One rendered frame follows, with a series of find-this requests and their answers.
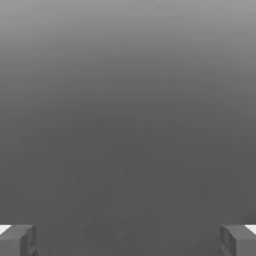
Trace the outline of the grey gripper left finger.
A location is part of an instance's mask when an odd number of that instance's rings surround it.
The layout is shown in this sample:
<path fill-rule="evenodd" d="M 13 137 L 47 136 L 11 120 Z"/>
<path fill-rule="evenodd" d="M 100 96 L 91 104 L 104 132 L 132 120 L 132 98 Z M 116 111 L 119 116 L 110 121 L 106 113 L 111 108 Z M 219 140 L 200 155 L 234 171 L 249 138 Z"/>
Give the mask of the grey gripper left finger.
<path fill-rule="evenodd" d="M 37 227 L 0 224 L 0 256 L 38 256 Z"/>

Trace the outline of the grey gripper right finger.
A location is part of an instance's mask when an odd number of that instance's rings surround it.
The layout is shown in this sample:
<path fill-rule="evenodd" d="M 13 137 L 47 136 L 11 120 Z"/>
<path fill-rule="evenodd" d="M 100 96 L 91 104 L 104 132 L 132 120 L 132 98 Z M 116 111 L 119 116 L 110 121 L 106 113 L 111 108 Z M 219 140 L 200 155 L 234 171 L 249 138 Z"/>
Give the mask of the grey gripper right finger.
<path fill-rule="evenodd" d="M 256 224 L 221 225 L 220 256 L 256 256 Z"/>

